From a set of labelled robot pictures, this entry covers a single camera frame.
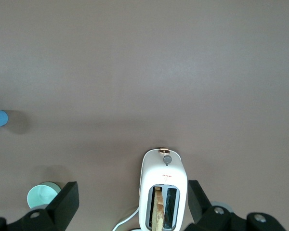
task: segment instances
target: toaster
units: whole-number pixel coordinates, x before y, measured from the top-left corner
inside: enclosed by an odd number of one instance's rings
[[[154,189],[161,189],[164,204],[163,231],[179,231],[182,225],[187,176],[181,158],[168,148],[148,151],[143,159],[139,187],[139,224],[152,230]]]

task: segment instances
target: metal screw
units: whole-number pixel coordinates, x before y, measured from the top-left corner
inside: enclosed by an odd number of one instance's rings
[[[225,213],[225,212],[223,211],[223,209],[220,208],[220,207],[216,207],[216,208],[214,209],[214,212],[217,213],[217,214],[220,214],[220,215],[222,215],[222,214]]]
[[[32,213],[30,218],[37,218],[39,216],[39,212]]]
[[[256,219],[256,221],[261,222],[261,223],[265,223],[266,219],[264,216],[262,216],[261,214],[255,214],[254,218]]]

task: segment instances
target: mint green cup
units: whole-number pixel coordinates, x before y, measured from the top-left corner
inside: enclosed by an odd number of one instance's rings
[[[60,191],[60,187],[53,182],[44,182],[34,186],[27,195],[28,205],[30,208],[48,205]]]

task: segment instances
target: white cable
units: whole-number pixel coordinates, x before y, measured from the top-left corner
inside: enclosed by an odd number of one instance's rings
[[[136,209],[136,211],[130,215],[128,218],[126,218],[125,220],[119,222],[112,231],[115,231],[120,225],[124,224],[126,221],[130,220],[132,217],[134,217],[139,211],[139,207]]]

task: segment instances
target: toaster knob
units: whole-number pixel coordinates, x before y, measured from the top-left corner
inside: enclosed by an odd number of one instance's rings
[[[168,164],[172,162],[172,157],[170,155],[165,155],[163,161],[166,164],[166,166],[168,166]]]

